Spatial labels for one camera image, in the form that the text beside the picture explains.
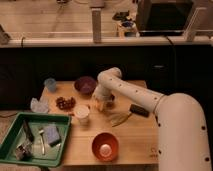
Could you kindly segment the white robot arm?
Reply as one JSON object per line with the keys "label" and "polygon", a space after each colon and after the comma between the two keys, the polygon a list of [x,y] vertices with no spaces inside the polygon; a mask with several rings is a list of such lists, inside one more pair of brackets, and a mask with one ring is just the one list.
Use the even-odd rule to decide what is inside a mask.
{"label": "white robot arm", "polygon": [[200,103],[185,93],[164,95],[128,83],[113,67],[100,72],[93,96],[106,102],[117,91],[157,117],[159,171],[213,171],[207,123]]}

